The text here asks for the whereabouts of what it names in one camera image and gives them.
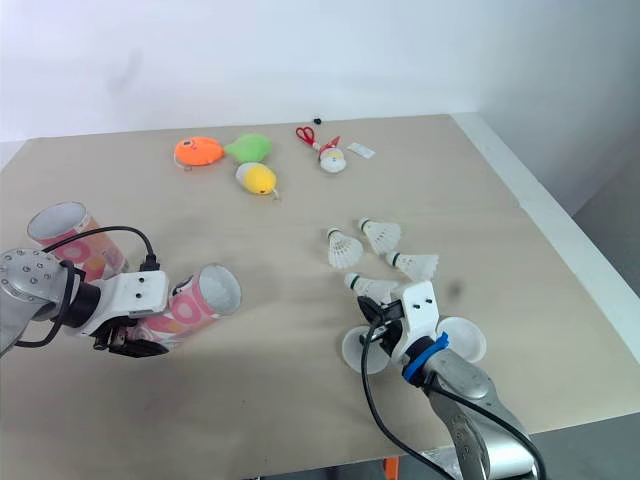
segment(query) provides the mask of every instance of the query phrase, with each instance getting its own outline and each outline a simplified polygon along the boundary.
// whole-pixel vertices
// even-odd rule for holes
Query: wooden table surface
[[[237,479],[396,454],[339,354],[363,318],[344,272],[327,264],[324,232],[355,233],[361,216],[400,223],[401,251],[440,254],[441,314],[482,328],[480,365],[530,431],[638,410],[630,351],[449,116],[323,123],[321,140],[342,135],[342,146],[377,152],[365,160],[345,149],[348,168],[336,176],[319,169],[295,126],[31,140],[0,173],[3,250],[32,245],[26,225],[39,210],[77,200],[102,225],[147,233],[174,284],[216,261],[244,296],[234,316],[166,356],[108,355],[64,335],[5,355],[2,478]],[[226,144],[245,132],[273,140],[266,164],[280,202],[244,192],[231,158],[191,172],[173,164],[184,137]],[[135,238],[112,238],[139,263]],[[370,250],[356,270],[402,279]],[[450,443],[397,371],[371,383],[400,438],[416,449]]]

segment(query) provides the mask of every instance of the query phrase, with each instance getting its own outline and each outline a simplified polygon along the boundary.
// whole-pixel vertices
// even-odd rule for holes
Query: blue ring
[[[434,353],[438,353],[440,350],[444,350],[449,346],[449,335],[446,332],[442,332],[442,335],[436,340],[436,343],[428,347],[420,355],[418,355],[413,362],[407,365],[402,377],[409,383],[411,383],[411,377],[416,371],[421,368],[427,360],[431,358]]]

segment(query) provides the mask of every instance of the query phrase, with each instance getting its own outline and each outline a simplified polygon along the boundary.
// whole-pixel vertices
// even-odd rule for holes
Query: shuttlecock feather
[[[357,238],[345,235],[337,228],[329,229],[327,237],[329,238],[329,264],[333,268],[352,267],[362,258],[364,249]]]
[[[399,286],[400,282],[374,280],[361,277],[357,273],[347,273],[344,277],[344,285],[359,297],[369,297],[378,304],[387,304],[391,303],[391,291]]]
[[[421,282],[433,278],[439,258],[438,255],[404,255],[399,252],[389,252],[385,260],[414,282]]]
[[[369,244],[376,255],[389,253],[396,248],[402,235],[397,223],[374,222],[369,218],[361,218],[358,227],[369,239]]]

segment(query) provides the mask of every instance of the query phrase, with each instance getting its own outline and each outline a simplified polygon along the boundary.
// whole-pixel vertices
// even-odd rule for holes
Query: cylindrical can
[[[43,247],[86,230],[99,228],[87,208],[79,202],[58,203],[45,208],[29,222],[27,234]],[[86,272],[85,281],[110,278],[128,270],[120,249],[106,233],[74,240],[54,251],[58,258],[72,261]]]
[[[211,263],[176,285],[167,312],[141,318],[129,336],[171,349],[219,318],[231,315],[241,301],[240,284],[233,273]]]

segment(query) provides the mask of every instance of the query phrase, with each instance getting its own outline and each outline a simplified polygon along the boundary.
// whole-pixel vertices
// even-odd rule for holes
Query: orange table leg
[[[385,458],[382,461],[382,466],[387,480],[398,480],[398,467],[400,466],[400,459],[398,457]]]

